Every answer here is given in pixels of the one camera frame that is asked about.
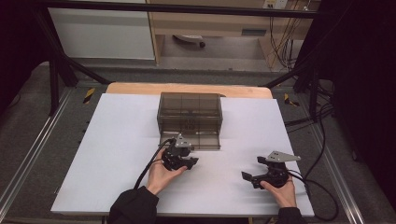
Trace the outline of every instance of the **plastic drawer organizer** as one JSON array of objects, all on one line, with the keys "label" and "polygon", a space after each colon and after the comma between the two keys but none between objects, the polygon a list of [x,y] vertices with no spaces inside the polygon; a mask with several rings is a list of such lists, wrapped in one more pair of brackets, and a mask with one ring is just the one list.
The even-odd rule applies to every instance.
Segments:
[{"label": "plastic drawer organizer", "polygon": [[219,94],[163,92],[157,120],[161,142],[181,133],[194,149],[220,149]]}]

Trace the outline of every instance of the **black sleeve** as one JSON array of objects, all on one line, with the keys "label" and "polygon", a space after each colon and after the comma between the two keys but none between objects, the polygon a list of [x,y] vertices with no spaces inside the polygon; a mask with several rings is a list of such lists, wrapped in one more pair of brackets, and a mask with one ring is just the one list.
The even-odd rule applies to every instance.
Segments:
[{"label": "black sleeve", "polygon": [[146,189],[123,192],[110,208],[109,224],[153,224],[159,199]]},{"label": "black sleeve", "polygon": [[277,224],[306,224],[301,216],[300,209],[296,207],[280,208]]}]

